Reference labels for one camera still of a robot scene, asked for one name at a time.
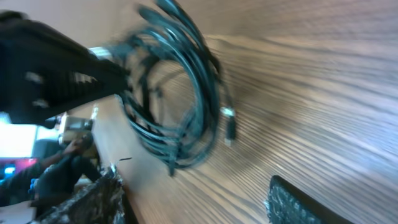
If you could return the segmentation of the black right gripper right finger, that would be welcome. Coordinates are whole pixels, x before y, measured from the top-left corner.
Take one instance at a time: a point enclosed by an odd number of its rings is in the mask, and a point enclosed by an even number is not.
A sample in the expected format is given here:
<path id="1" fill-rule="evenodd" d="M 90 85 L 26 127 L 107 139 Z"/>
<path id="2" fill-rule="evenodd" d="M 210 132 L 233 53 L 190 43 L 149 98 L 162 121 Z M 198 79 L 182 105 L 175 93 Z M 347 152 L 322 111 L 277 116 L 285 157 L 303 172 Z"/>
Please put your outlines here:
<path id="1" fill-rule="evenodd" d="M 279 175 L 271 177 L 264 205 L 272 224 L 352 224 Z"/>

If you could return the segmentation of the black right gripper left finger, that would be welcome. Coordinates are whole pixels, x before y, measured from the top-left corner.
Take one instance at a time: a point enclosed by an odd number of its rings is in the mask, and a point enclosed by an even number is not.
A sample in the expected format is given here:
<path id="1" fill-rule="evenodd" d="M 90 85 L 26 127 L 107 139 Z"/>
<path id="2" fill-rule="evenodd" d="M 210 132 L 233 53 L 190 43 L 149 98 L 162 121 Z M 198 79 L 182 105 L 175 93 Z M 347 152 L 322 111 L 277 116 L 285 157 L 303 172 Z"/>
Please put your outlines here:
<path id="1" fill-rule="evenodd" d="M 39 199 L 31 206 L 37 209 L 31 223 L 139 223 L 124 191 L 123 179 L 114 164 L 100 179 L 78 192 Z"/>

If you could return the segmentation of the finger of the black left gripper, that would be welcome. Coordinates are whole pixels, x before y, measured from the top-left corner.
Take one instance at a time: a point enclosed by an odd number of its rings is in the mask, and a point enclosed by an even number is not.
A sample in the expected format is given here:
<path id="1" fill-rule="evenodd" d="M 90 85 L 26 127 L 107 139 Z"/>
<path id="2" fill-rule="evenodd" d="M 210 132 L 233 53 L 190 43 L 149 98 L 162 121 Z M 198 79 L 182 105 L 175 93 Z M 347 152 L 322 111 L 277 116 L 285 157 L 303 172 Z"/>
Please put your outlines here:
<path id="1" fill-rule="evenodd" d="M 36 21 L 1 23 L 1 111 L 14 124 L 57 114 L 127 89 L 126 69 Z"/>

